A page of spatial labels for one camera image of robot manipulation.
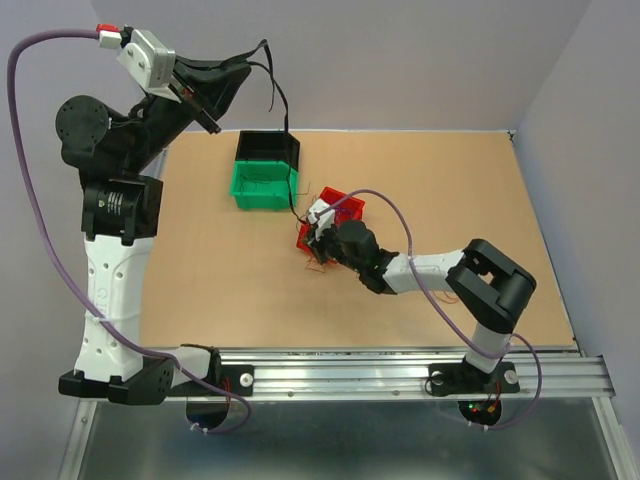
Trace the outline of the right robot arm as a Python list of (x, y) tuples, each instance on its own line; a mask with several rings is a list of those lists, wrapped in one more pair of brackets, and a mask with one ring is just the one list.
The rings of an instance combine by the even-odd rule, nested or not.
[(358, 274), (379, 295), (413, 291), (451, 292), (476, 321), (460, 366), (463, 384), (482, 390), (496, 378), (496, 368), (537, 281), (490, 242), (473, 239), (461, 250), (411, 255), (381, 248), (360, 220), (310, 227), (305, 244), (321, 263), (334, 261)]

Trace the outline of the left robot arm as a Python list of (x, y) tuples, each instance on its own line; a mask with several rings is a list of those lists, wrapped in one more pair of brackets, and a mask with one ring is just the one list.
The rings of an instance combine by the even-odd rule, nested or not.
[(168, 351), (139, 346), (144, 276), (158, 232), (163, 184), (146, 167), (190, 124), (211, 133), (250, 65), (242, 59), (178, 58), (169, 94), (147, 94), (127, 114), (78, 95), (58, 110), (63, 161), (77, 169), (88, 266), (83, 341), (59, 391), (124, 405), (157, 405), (189, 382), (199, 393), (223, 387), (219, 351), (185, 344)]

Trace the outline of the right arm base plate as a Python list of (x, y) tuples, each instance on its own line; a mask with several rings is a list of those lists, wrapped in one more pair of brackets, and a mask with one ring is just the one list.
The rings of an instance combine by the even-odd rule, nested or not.
[(500, 362), (492, 373), (484, 373), (461, 361), (430, 364), (424, 389), (432, 396), (446, 397), (489, 394), (496, 389), (519, 393), (520, 385), (512, 362)]

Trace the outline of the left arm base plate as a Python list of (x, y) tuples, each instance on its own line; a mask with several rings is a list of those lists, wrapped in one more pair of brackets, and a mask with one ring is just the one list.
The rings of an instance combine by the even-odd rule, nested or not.
[[(243, 397), (253, 395), (255, 381), (255, 368), (253, 365), (223, 364), (221, 367), (221, 380), (219, 388), (229, 388), (229, 390)], [(167, 393), (168, 397), (192, 397), (192, 396), (213, 396), (214, 392), (205, 388), (183, 373), (176, 371), (171, 389)]]

